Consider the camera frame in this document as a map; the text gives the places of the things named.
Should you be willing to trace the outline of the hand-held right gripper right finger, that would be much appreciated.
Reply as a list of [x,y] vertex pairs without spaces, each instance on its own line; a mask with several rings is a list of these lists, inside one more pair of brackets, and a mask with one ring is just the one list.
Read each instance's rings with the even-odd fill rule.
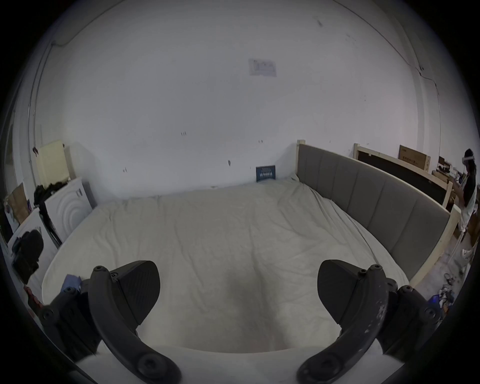
[[297,370],[301,384],[330,384],[345,375],[377,340],[384,355],[410,360],[441,321],[439,305],[411,285],[399,287],[381,265],[364,269],[325,260],[317,276],[318,296],[340,326],[338,338]]

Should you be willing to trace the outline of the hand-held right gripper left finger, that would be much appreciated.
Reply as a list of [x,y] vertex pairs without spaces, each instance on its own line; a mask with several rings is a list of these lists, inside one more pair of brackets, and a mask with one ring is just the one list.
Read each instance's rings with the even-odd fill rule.
[[39,310],[47,337],[74,363],[95,355],[101,341],[132,374],[148,384],[178,384],[177,364],[146,345],[136,329],[156,304],[160,277],[153,261],[109,271],[93,268],[76,288],[64,288]]

